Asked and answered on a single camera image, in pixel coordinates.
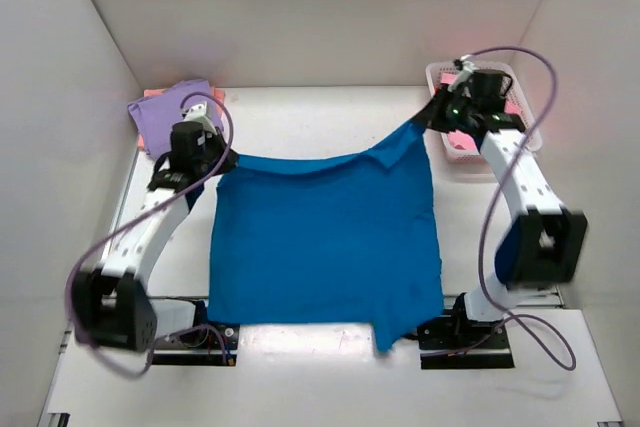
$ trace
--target white table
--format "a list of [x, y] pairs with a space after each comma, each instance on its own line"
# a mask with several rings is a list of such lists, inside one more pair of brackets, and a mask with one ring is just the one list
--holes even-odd
[[[422, 87], [228, 89], [234, 149], [287, 158], [363, 150], [427, 101]], [[483, 166], [450, 166], [428, 134], [445, 292], [477, 281], [478, 232], [495, 181]], [[138, 156], [121, 221], [138, 210], [151, 162]], [[208, 294], [209, 238], [216, 194], [207, 185], [151, 277], [151, 295]], [[502, 205], [489, 239], [493, 252], [508, 225]], [[415, 343], [399, 341], [385, 359], [363, 325], [252, 326], [241, 329], [234, 368], [160, 367], [128, 382], [99, 366], [73, 341], [62, 356], [48, 411], [70, 426], [596, 426], [620, 416], [582, 313], [529, 309], [552, 321], [576, 350], [578, 369], [557, 368], [518, 327], [509, 331], [516, 368], [421, 371]], [[552, 348], [561, 344], [537, 329]], [[118, 354], [140, 365], [139, 358]]]

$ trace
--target white basket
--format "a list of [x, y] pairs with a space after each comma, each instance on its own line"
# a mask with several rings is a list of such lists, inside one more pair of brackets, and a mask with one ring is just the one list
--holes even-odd
[[[527, 99], [520, 88], [520, 83], [518, 79], [516, 79], [516, 74], [513, 72], [513, 69], [509, 67], [509, 65], [503, 62], [491, 62], [491, 61], [475, 61], [474, 63], [484, 69], [497, 69], [502, 70], [513, 77], [513, 86], [507, 95], [507, 100], [514, 104], [519, 110], [519, 114], [522, 117], [524, 125], [529, 128], [533, 125], [534, 118], [531, 113], [531, 109], [529, 108], [529, 104], [527, 103]], [[443, 73], [449, 74], [457, 74], [458, 70], [453, 66], [453, 62], [436, 62], [433, 64], [427, 65], [427, 83], [429, 84], [429, 91], [433, 96], [436, 93], [436, 89], [440, 87], [440, 79]], [[447, 160], [449, 162], [482, 162], [484, 159], [478, 152], [478, 149], [474, 148], [473, 150], [463, 150], [456, 149], [451, 142], [449, 142], [449, 138], [447, 134], [442, 135], [442, 142], [444, 143], [445, 151], [447, 154]], [[539, 132], [534, 132], [531, 140], [528, 144], [529, 150], [535, 152], [542, 147], [542, 137], [540, 137]]]

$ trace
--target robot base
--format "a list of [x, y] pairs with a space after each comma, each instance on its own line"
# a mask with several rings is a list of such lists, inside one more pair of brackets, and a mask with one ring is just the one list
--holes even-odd
[[[464, 294], [440, 317], [418, 327], [420, 363], [422, 370], [433, 369], [511, 369], [515, 367], [509, 338], [504, 327], [495, 329], [497, 322], [474, 322], [467, 318]], [[464, 349], [480, 342], [478, 347], [463, 354], [433, 356], [434, 352]]]

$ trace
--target blue fabric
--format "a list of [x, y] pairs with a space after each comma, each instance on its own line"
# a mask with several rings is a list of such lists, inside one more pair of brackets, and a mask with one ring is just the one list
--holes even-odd
[[208, 316], [372, 322], [378, 350], [442, 312], [433, 186], [409, 121], [323, 160], [241, 155], [218, 185]]

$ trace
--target gray wall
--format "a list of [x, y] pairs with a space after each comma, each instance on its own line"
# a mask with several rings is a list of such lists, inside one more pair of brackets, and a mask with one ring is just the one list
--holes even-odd
[[90, 0], [0, 0], [0, 426], [33, 427], [62, 290], [132, 158], [139, 86]]
[[415, 85], [518, 43], [541, 0], [94, 0], [143, 87]]
[[[640, 425], [640, 0], [544, 0], [523, 45], [561, 79], [543, 129], [545, 175], [590, 222], [566, 297], [584, 309], [625, 425]], [[546, 73], [518, 58], [536, 106]]]

